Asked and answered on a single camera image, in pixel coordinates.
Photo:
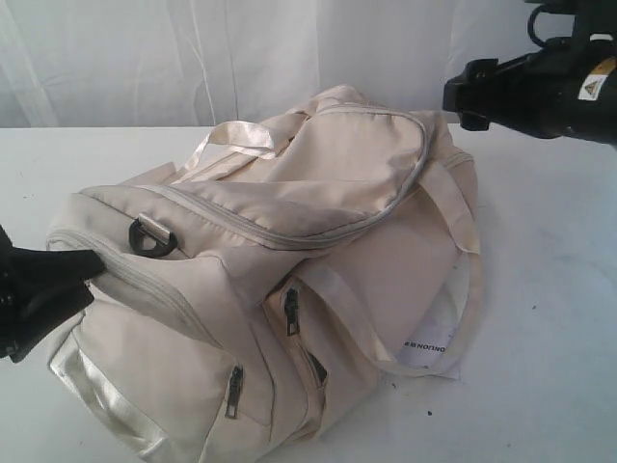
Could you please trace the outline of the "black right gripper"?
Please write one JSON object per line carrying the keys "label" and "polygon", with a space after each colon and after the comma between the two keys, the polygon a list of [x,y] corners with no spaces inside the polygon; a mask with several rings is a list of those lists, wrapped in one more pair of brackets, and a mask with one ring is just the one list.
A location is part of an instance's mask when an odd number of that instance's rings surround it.
{"label": "black right gripper", "polygon": [[512,60],[498,76],[492,107],[469,104],[498,59],[468,62],[443,87],[443,109],[457,109],[467,131],[494,122],[527,135],[616,143],[616,46],[589,41],[583,47],[549,47]]}

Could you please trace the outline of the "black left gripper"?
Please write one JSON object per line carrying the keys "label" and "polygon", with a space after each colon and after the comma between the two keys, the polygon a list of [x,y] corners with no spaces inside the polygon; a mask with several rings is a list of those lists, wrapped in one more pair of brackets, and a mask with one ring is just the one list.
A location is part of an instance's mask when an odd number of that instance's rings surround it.
{"label": "black left gripper", "polygon": [[[87,308],[94,297],[83,281],[103,272],[104,263],[92,250],[15,248],[1,229],[1,358],[22,362],[56,328]],[[21,290],[23,283],[74,282]]]}

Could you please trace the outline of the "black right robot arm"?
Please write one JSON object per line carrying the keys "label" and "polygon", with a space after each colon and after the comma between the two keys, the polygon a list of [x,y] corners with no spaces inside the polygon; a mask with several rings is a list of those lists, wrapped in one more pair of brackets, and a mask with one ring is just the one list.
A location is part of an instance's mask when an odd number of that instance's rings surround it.
{"label": "black right robot arm", "polygon": [[526,29],[538,51],[478,59],[449,79],[443,110],[468,131],[496,123],[538,139],[616,143],[616,4],[537,1]]}

